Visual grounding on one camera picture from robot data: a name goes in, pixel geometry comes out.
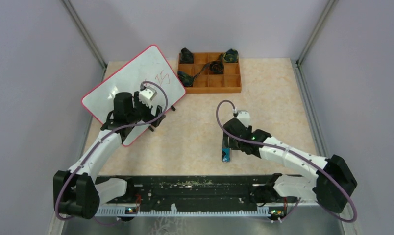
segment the robotic arm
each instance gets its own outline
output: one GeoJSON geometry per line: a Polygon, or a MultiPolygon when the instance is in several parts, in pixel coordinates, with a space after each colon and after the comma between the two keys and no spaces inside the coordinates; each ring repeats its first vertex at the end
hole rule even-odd
{"type": "MultiPolygon", "coordinates": [[[[100,205],[129,193],[126,180],[111,178],[97,185],[95,181],[106,161],[134,128],[121,129],[121,127],[140,121],[149,122],[161,115],[163,109],[159,105],[152,114],[152,101],[156,95],[156,90],[151,87],[136,91],[134,96],[128,92],[115,95],[114,110],[109,112],[95,143],[67,171],[60,170],[54,175],[53,191],[56,212],[90,219],[96,214],[100,205]],[[66,181],[72,175],[73,177],[65,187],[66,181]]],[[[165,115],[162,115],[151,125],[158,127],[164,117],[165,115]]]]}
{"type": "Polygon", "coordinates": [[[278,200],[280,197],[294,196],[314,200],[335,213],[341,213],[347,204],[347,199],[333,183],[308,163],[291,154],[290,150],[300,154],[327,172],[349,196],[357,187],[357,182],[342,157],[333,155],[331,158],[325,158],[312,155],[279,141],[268,132],[259,129],[252,132],[248,111],[237,111],[234,114],[234,118],[224,124],[223,128],[232,135],[244,140],[281,147],[277,149],[250,144],[233,139],[224,133],[222,144],[223,162],[230,161],[230,150],[241,150],[248,155],[255,155],[261,159],[278,162],[300,173],[301,176],[274,174],[272,179],[265,183],[266,190],[272,199],[278,200]]]}

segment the whiteboard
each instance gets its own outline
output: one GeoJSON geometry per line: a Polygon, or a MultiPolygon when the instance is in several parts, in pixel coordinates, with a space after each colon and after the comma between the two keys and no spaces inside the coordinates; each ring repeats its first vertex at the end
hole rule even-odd
{"type": "MultiPolygon", "coordinates": [[[[151,81],[162,87],[168,96],[168,109],[185,95],[185,88],[175,75],[171,66],[157,45],[147,49],[122,66],[109,78],[100,83],[82,98],[83,106],[100,122],[106,122],[106,116],[113,110],[113,98],[119,92],[130,92],[132,95],[139,90],[143,81],[151,81]]],[[[154,87],[157,96],[153,100],[152,113],[155,114],[157,105],[165,107],[162,92],[154,87]]],[[[149,125],[134,127],[123,142],[124,146],[131,145],[149,125]]]]}

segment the beige tabletop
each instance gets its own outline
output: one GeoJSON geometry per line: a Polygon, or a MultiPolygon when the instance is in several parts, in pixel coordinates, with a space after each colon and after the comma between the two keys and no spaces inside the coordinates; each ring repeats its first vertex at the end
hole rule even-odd
{"type": "MultiPolygon", "coordinates": [[[[126,61],[110,62],[105,77],[126,61]]],[[[177,60],[169,60],[176,71],[177,60]]],[[[242,93],[187,94],[168,111],[154,132],[147,130],[130,147],[122,145],[100,175],[245,175],[294,173],[284,166],[240,151],[222,162],[222,131],[216,122],[217,104],[229,99],[250,113],[253,130],[261,129],[295,148],[315,154],[290,59],[241,59],[242,93]]],[[[225,103],[220,120],[233,117],[225,103]]],[[[93,118],[86,142],[89,148],[101,124],[93,118]]]]}

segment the wooden organizer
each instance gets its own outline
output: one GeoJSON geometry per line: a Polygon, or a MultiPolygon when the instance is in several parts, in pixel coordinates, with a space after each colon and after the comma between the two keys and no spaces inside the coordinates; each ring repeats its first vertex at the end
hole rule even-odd
{"type": "MultiPolygon", "coordinates": [[[[196,75],[203,66],[211,61],[217,60],[221,52],[213,53],[194,53],[194,63],[181,63],[178,59],[178,70],[190,76],[196,75]]],[[[242,83],[240,76],[239,60],[237,63],[223,63],[224,70],[222,75],[213,74],[207,67],[194,80],[193,87],[186,87],[189,94],[203,93],[240,93],[242,83]]]]}

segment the gray wall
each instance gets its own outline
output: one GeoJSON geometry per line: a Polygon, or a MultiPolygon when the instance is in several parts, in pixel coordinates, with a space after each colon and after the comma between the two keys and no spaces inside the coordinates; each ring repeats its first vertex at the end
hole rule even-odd
{"type": "Polygon", "coordinates": [[[79,157],[101,67],[58,0],[0,0],[0,235],[46,234],[52,177],[79,157]]]}
{"type": "Polygon", "coordinates": [[[327,0],[72,0],[105,61],[150,44],[169,58],[236,48],[243,57],[291,57],[305,45],[327,0]]]}
{"type": "Polygon", "coordinates": [[[303,69],[329,151],[358,181],[364,234],[394,234],[394,0],[340,1],[303,69]]]}

